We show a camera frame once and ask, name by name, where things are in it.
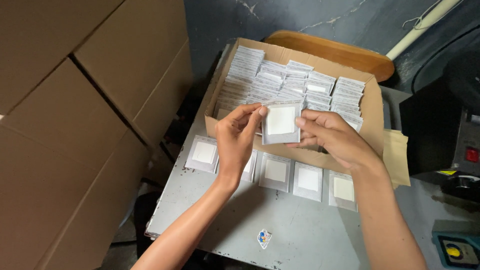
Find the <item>hand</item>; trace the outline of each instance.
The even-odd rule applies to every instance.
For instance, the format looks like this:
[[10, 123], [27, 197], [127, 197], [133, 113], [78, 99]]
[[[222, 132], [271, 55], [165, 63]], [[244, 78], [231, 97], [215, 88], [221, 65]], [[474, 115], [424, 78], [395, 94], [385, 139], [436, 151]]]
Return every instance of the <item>hand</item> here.
[[234, 178], [236, 182], [232, 185], [235, 189], [252, 155], [255, 130], [266, 114], [267, 108], [260, 103], [240, 105], [215, 126], [220, 159], [218, 176]]
[[347, 169], [382, 162], [372, 147], [336, 112], [303, 110], [295, 124], [301, 129], [300, 143], [288, 147], [323, 146]]

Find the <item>white pipe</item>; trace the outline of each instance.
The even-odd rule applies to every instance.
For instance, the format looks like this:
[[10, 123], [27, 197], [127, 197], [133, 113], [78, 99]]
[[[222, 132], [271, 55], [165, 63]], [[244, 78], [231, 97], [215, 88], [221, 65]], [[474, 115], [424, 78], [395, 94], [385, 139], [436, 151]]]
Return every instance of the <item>white pipe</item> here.
[[429, 27], [436, 23], [442, 16], [444, 16], [449, 10], [451, 10], [455, 5], [461, 0], [443, 0], [436, 7], [432, 9], [421, 21], [422, 26], [419, 30], [412, 29], [400, 42], [398, 42], [393, 49], [387, 53], [387, 57], [392, 61], [400, 55], [405, 49], [410, 46], [417, 38], [419, 38]]

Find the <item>open cardboard box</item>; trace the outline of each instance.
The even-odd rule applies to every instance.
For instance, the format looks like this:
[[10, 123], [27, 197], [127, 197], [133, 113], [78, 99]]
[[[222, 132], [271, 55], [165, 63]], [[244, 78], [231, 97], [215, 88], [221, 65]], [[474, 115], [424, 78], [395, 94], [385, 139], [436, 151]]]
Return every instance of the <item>open cardboard box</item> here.
[[[216, 83], [216, 86], [212, 95], [212, 99], [210, 100], [210, 103], [205, 111], [205, 124], [207, 133], [210, 137], [216, 136], [215, 125], [218, 120], [213, 118], [216, 100], [220, 94], [225, 77], [228, 74], [233, 57], [239, 45], [252, 49], [264, 50], [265, 60], [274, 61], [280, 64], [287, 64], [289, 60], [294, 60], [312, 66], [314, 67], [315, 71], [329, 76], [336, 78], [343, 76], [365, 82], [364, 94], [360, 100], [360, 110], [362, 113], [361, 116], [363, 117], [363, 125], [360, 129], [360, 135], [371, 145], [371, 147], [379, 154], [380, 157], [383, 155], [384, 114], [382, 94], [374, 75], [355, 70], [351, 67], [342, 66], [338, 63], [331, 62], [308, 53], [244, 38], [237, 39], [237, 42], [233, 45], [232, 51], [228, 55], [225, 65], [222, 68], [218, 81], [214, 78], [211, 82], [212, 84]], [[329, 154], [303, 148], [288, 148], [284, 144], [262, 145], [262, 137], [259, 135], [255, 135], [253, 148], [273, 155], [311, 164], [320, 168], [349, 174], [349, 171], [336, 162], [335, 159]]]

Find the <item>left hand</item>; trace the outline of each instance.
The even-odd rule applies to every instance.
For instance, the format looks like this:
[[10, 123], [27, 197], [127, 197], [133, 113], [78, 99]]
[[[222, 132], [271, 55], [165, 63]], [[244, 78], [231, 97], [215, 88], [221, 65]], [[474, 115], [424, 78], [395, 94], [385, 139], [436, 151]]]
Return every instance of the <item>left hand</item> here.
[[255, 130], [267, 114], [261, 103], [240, 105], [215, 125], [219, 157], [219, 178], [237, 188], [252, 155]]

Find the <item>cartoon sticker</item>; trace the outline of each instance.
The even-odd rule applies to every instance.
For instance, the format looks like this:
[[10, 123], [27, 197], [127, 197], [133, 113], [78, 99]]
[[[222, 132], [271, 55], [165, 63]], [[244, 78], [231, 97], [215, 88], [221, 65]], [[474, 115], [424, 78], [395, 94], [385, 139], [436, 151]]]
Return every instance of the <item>cartoon sticker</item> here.
[[267, 232], [267, 230], [263, 229], [257, 236], [258, 243], [262, 246], [263, 249], [267, 248], [268, 243], [270, 242], [270, 238], [272, 238], [272, 234]]

